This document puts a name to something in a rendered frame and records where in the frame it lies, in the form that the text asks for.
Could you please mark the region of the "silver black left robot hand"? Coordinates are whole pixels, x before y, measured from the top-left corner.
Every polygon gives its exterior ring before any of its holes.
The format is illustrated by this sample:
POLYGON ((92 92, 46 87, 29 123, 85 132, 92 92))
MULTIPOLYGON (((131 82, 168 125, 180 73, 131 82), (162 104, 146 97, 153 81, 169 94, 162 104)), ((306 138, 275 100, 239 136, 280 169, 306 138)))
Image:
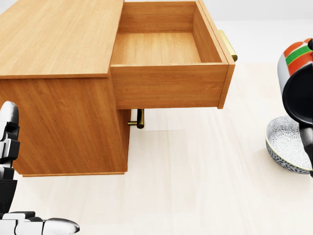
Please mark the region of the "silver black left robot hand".
POLYGON ((19 130, 17 105, 6 101, 0 108, 0 235, 74 235, 80 227, 71 220, 44 220, 34 211, 9 211, 18 182, 13 161, 19 155, 19 130))

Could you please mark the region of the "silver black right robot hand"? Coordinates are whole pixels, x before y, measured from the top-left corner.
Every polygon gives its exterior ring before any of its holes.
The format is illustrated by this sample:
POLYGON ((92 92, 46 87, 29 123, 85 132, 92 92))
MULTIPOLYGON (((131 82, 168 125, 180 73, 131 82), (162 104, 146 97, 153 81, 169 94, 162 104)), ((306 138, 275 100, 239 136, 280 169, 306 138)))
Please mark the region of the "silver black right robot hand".
POLYGON ((308 154, 312 165, 310 176, 313 178, 313 126, 299 124, 299 131, 305 152, 308 154))

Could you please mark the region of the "wooden cabinet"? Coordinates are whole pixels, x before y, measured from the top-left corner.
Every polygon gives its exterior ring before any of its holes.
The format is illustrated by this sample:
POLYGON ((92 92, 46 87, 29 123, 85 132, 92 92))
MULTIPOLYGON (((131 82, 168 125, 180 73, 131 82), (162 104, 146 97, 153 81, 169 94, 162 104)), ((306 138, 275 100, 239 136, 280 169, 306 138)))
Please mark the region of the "wooden cabinet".
POLYGON ((124 0, 17 0, 0 14, 0 103, 23 176, 122 174, 110 62, 124 0))

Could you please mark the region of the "closed wooden drawer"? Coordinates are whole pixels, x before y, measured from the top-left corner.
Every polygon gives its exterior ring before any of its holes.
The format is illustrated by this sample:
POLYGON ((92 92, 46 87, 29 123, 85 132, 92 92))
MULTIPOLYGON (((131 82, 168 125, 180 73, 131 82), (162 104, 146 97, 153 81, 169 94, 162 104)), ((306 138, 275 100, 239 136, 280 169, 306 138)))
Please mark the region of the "closed wooden drawer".
POLYGON ((121 134, 121 140, 123 144, 123 150, 125 155, 125 166, 123 167, 124 172, 128 170, 128 153, 129 153, 129 138, 130 138, 130 126, 128 121, 131 119, 131 110, 117 110, 119 128, 121 134))

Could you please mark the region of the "open wooden drawer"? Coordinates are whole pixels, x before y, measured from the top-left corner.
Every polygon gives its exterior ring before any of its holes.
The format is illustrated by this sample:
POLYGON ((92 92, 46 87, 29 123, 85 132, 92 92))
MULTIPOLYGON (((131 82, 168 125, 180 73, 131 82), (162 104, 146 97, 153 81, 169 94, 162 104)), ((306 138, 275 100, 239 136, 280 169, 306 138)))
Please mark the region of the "open wooden drawer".
POLYGON ((110 64, 119 109, 221 109, 234 69, 203 0, 123 4, 110 64))

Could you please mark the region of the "patterned black white bowl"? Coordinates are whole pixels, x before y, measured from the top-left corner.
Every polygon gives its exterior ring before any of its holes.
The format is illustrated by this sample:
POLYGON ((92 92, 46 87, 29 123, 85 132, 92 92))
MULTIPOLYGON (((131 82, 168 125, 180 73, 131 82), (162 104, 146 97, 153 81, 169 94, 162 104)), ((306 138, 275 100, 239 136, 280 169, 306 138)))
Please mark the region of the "patterned black white bowl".
POLYGON ((299 131, 299 123, 289 116, 271 120, 265 128, 266 148, 272 159, 286 170, 298 174, 313 171, 299 131))

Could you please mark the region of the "white mug with orange stripes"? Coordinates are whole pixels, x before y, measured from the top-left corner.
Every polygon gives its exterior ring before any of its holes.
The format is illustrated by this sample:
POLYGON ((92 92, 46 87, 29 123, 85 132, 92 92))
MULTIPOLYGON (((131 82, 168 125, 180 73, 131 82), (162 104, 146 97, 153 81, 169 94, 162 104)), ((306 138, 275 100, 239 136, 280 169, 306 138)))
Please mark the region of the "white mug with orange stripes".
POLYGON ((313 126, 313 38, 290 45, 279 58, 277 73, 288 115, 313 126))

